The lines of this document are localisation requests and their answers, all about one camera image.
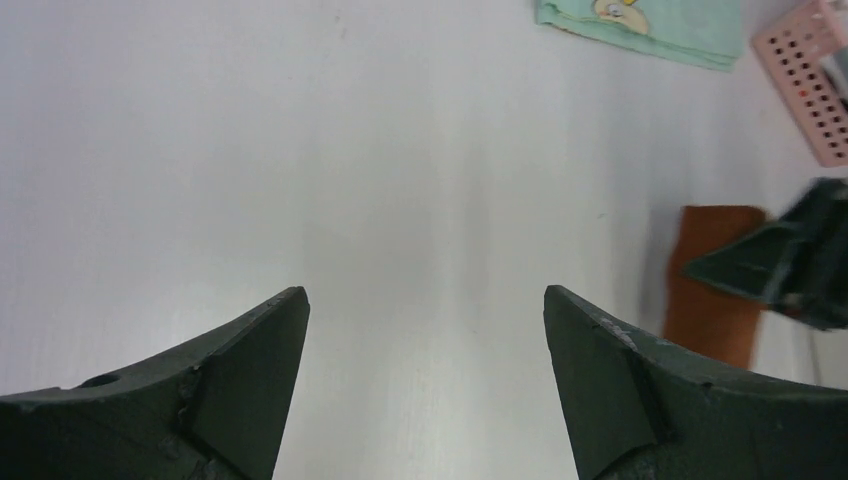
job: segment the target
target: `white surface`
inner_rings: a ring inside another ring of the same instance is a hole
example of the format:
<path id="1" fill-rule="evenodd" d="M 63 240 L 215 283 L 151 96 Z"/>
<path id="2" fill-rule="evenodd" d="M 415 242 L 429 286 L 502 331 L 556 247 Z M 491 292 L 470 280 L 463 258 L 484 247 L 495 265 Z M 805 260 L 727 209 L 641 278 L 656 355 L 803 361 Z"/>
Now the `white surface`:
<path id="1" fill-rule="evenodd" d="M 821 384 L 848 389 L 848 331 L 816 332 L 813 346 Z"/>
<path id="2" fill-rule="evenodd" d="M 545 286 L 655 330 L 682 205 L 821 173 L 750 52 L 726 75 L 529 0 L 356 3 L 0 8 L 0 393 L 303 284 L 278 478 L 576 478 Z M 748 33 L 791 3 L 747 2 Z M 768 319 L 758 370 L 808 380 L 805 342 Z"/>

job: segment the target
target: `brown sponge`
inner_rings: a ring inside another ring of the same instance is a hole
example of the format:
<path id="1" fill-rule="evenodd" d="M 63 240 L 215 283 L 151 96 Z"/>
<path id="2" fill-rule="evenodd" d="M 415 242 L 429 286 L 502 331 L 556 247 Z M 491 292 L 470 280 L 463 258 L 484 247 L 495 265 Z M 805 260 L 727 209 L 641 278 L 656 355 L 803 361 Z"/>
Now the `brown sponge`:
<path id="1" fill-rule="evenodd" d="M 668 309 L 663 337 L 730 365 L 751 366 L 757 324 L 764 306 L 720 292 L 683 275 L 696 257 L 728 245 L 766 221 L 766 212 L 748 206 L 687 206 L 680 236 L 666 272 Z"/>

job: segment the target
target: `pink plastic container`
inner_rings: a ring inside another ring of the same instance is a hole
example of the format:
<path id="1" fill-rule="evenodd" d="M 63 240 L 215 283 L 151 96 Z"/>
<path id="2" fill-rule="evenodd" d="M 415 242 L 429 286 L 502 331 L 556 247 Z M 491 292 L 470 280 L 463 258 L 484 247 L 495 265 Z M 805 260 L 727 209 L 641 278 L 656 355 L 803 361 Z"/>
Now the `pink plastic container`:
<path id="1" fill-rule="evenodd" d="M 830 4 L 810 0 L 751 43 L 819 163 L 848 165 L 848 111 L 819 63 L 848 45 Z"/>

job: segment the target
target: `cartoon print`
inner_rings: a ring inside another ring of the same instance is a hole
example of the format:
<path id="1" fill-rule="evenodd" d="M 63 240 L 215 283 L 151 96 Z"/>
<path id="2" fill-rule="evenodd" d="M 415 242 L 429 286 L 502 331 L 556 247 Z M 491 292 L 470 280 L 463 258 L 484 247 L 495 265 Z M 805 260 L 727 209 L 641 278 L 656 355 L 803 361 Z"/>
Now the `cartoon print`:
<path id="1" fill-rule="evenodd" d="M 592 7 L 595 14 L 608 22 L 624 25 L 636 33 L 647 35 L 651 30 L 645 12 L 633 4 L 638 0 L 595 0 Z"/>

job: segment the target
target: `mint green towel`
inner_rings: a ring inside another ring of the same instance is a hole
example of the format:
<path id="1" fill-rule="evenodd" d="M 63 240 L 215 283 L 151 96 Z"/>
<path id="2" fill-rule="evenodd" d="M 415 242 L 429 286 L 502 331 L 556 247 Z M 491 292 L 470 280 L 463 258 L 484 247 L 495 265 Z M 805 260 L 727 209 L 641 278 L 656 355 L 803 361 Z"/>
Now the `mint green towel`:
<path id="1" fill-rule="evenodd" d="M 742 55 L 739 0 L 538 0 L 537 21 L 676 62 L 730 71 Z"/>

